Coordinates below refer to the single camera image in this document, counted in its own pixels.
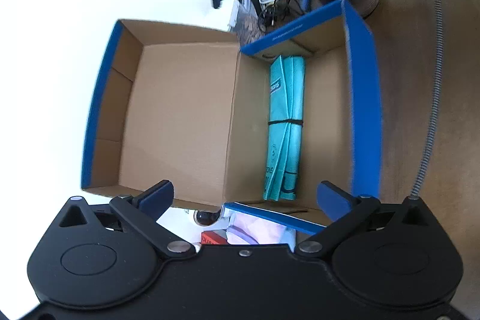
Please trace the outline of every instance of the folded fabric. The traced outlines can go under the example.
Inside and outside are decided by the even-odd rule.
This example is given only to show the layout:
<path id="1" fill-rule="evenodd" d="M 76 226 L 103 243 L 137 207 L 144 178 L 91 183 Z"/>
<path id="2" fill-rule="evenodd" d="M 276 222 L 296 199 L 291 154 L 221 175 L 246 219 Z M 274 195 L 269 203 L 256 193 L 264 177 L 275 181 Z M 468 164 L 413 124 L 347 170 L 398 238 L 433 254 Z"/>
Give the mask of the folded fabric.
<path id="1" fill-rule="evenodd" d="M 230 244 L 277 244 L 285 233 L 285 226 L 235 212 L 226 229 L 226 239 Z"/>
<path id="2" fill-rule="evenodd" d="M 281 56 L 270 67 L 270 122 L 263 199 L 295 199 L 303 126 L 305 61 Z"/>

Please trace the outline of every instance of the tangled wires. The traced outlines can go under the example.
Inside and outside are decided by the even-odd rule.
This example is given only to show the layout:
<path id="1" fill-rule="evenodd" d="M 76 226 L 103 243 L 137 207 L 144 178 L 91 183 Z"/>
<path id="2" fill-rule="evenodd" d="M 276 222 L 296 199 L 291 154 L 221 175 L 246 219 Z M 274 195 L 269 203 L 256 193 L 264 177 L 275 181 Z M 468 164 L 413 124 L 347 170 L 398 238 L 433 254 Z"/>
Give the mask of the tangled wires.
<path id="1" fill-rule="evenodd" d="M 286 16 L 290 15 L 291 1 L 292 0 L 274 0 L 273 3 L 267 5 L 258 16 L 258 29 L 265 33 L 268 26 L 274 26 L 278 20 L 283 21 Z M 301 9 L 298 0 L 293 1 L 297 4 L 300 14 L 305 14 Z"/>

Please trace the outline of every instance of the teal folded bag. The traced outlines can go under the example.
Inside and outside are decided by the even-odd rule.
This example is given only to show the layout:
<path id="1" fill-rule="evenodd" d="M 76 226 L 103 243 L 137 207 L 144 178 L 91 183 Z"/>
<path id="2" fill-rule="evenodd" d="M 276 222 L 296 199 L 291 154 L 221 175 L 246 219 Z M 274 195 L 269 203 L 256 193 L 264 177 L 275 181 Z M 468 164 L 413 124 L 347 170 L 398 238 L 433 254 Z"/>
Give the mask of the teal folded bag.
<path id="1" fill-rule="evenodd" d="M 281 56 L 270 67 L 270 122 L 263 199 L 295 199 L 302 143 L 305 60 Z"/>

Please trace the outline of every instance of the black cable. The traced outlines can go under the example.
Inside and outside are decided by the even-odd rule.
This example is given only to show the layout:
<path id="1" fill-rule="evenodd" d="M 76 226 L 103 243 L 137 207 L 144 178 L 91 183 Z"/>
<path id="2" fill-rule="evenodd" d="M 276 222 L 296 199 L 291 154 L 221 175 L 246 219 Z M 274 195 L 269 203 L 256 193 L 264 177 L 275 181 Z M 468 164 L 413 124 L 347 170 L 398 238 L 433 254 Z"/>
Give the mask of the black cable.
<path id="1" fill-rule="evenodd" d="M 263 33 L 266 32 L 267 26 L 274 26 L 277 20 L 283 21 L 290 14 L 290 2 L 292 0 L 274 0 L 273 3 L 267 5 L 258 15 L 257 26 Z M 299 8 L 301 15 L 305 14 L 301 9 L 298 0 L 293 0 Z"/>
<path id="2" fill-rule="evenodd" d="M 438 121 L 438 107 L 440 104 L 440 91 L 442 89 L 442 63 L 443 63 L 443 15 L 442 15 L 442 0 L 433 0 L 435 7 L 435 29 L 436 29 L 436 61 L 435 74 L 433 78 L 433 94 L 431 100 L 430 121 L 428 123 L 427 139 L 423 149 L 420 167 L 418 169 L 417 177 L 413 183 L 410 193 L 411 197 L 418 197 L 420 188 L 425 180 L 428 163 L 431 158 L 432 149 L 434 147 L 435 133 L 437 131 Z"/>

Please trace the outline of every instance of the black rubber band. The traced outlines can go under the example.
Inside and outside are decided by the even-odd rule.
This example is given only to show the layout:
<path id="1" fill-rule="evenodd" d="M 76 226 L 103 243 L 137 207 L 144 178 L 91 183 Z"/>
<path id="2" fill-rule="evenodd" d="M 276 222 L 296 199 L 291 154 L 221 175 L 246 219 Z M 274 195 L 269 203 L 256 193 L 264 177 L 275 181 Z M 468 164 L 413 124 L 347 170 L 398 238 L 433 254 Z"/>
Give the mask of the black rubber band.
<path id="1" fill-rule="evenodd" d="M 284 124 L 284 123 L 300 125 L 301 127 L 303 127 L 303 120 L 279 120 L 279 121 L 269 121 L 268 122 L 269 125 Z"/>

